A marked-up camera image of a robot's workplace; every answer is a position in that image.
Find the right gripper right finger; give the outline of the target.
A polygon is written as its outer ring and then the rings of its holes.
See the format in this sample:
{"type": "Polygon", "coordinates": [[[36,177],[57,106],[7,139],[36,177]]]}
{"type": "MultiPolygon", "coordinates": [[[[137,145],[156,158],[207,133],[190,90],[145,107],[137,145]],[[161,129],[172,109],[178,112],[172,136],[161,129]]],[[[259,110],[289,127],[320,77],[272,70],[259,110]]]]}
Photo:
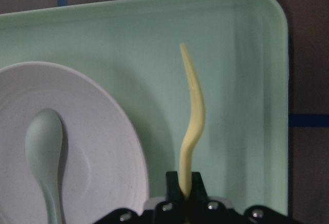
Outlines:
{"type": "Polygon", "coordinates": [[[192,172],[192,185],[189,201],[208,201],[208,194],[200,172],[192,172]]]}

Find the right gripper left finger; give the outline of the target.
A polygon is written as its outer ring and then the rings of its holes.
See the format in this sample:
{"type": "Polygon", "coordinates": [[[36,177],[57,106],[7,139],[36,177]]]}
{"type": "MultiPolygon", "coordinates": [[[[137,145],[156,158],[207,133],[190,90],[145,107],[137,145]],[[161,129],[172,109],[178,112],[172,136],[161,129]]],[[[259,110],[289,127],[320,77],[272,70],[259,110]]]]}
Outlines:
{"type": "Polygon", "coordinates": [[[166,172],[166,200],[184,201],[184,195],[180,189],[177,171],[166,172]]]}

